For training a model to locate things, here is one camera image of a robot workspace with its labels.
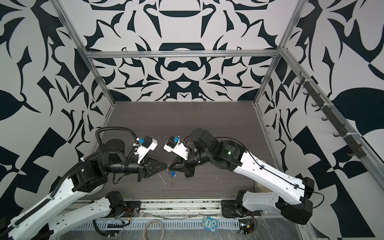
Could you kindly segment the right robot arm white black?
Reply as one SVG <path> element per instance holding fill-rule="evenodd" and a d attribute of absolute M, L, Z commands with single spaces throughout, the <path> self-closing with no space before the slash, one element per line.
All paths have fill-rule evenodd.
<path fill-rule="evenodd" d="M 268 193 L 240 191 L 235 207 L 246 212 L 277 212 L 287 220 L 305 225 L 315 206 L 310 198 L 315 194 L 315 182 L 309 177 L 298 178 L 270 166 L 252 154 L 240 141 L 229 137 L 214 137 L 202 128 L 193 130 L 186 141 L 171 136 L 164 150 L 177 158 L 170 171 L 182 172 L 186 178 L 195 174 L 197 166 L 210 163 L 218 169 L 245 176 L 270 190 Z"/>

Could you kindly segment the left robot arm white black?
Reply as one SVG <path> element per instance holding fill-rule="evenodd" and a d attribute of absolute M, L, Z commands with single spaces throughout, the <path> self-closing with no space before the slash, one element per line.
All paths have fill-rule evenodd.
<path fill-rule="evenodd" d="M 126 203 L 118 191 L 85 207 L 63 213 L 73 202 L 102 189 L 109 174 L 136 174 L 138 181 L 168 168 L 168 165 L 149 151 L 156 148 L 153 141 L 143 146 L 138 139 L 132 148 L 133 157 L 125 156 L 125 143 L 112 139 L 100 144 L 98 151 L 73 166 L 58 182 L 53 191 L 26 212 L 10 221 L 1 221 L 2 240 L 54 240 L 83 223 L 98 218 L 114 218 L 124 213 Z"/>

